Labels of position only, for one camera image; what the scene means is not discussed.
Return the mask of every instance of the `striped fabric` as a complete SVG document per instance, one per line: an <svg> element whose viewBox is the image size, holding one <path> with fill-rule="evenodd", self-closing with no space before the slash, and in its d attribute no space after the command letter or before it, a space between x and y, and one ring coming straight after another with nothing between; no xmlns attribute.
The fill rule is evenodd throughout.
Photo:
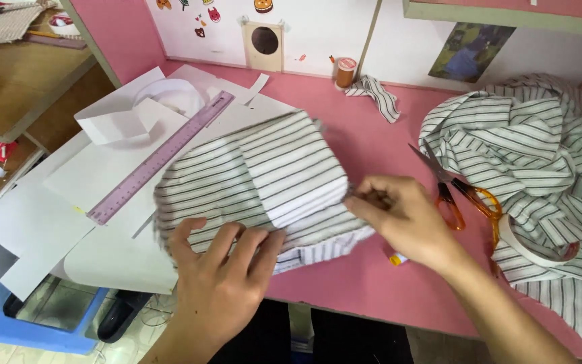
<svg viewBox="0 0 582 364"><path fill-rule="evenodd" d="M378 106L378 111L390 123L395 122L401 115L401 112L396 110L396 96L387 92L374 77L367 75L361 77L360 81L345 90L345 96L371 96Z"/></svg>
<svg viewBox="0 0 582 364"><path fill-rule="evenodd" d="M578 256L554 268L538 267L504 241L493 259L511 285L582 336L582 91L545 74L488 86L433 109L423 140L445 169L498 198L530 251L552 258L580 242Z"/></svg>
<svg viewBox="0 0 582 364"><path fill-rule="evenodd" d="M229 221L286 229L276 273L349 254L373 234L341 203L345 171L316 123L296 110L201 145L172 163L157 185L162 246L188 217L206 226L188 239L205 252Z"/></svg>

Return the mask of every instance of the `thread spool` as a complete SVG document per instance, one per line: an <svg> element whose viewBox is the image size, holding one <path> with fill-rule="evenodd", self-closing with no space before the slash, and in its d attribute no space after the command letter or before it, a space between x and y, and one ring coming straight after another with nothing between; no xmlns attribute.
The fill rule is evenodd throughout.
<svg viewBox="0 0 582 364"><path fill-rule="evenodd" d="M334 86L340 91L344 91L352 85L356 61L351 58L341 58L338 60L338 72L335 75Z"/></svg>

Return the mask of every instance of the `right hand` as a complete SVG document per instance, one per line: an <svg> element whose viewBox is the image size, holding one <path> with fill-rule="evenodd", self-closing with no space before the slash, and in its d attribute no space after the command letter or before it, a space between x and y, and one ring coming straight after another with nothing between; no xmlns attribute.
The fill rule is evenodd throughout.
<svg viewBox="0 0 582 364"><path fill-rule="evenodd" d="M344 204L395 251L440 274L468 257L424 186L412 177L366 176Z"/></svg>

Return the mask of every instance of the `ruler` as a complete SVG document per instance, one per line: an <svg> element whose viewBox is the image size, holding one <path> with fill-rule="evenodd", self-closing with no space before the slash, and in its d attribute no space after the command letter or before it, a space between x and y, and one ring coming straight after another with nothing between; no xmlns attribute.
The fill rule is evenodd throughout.
<svg viewBox="0 0 582 364"><path fill-rule="evenodd" d="M225 91L216 95L194 114L165 143L133 170L107 194L87 216L98 225L105 225L154 175L158 173L192 138L221 114L235 97Z"/></svg>

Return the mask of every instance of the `tape roll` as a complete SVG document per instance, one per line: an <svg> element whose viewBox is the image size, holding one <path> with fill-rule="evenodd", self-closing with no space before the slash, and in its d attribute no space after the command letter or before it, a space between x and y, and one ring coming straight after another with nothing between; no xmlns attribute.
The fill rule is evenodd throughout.
<svg viewBox="0 0 582 364"><path fill-rule="evenodd" d="M530 251L529 248L525 247L513 234L513 231L511 230L511 220L512 217L505 214L498 222L500 239L512 247L516 252L519 252L524 258L527 258L531 263L534 263L539 267L553 268L566 264L576 258L578 250L580 249L580 242L574 242L559 248L559 250L556 251L558 254L557 259L549 259Z"/></svg>

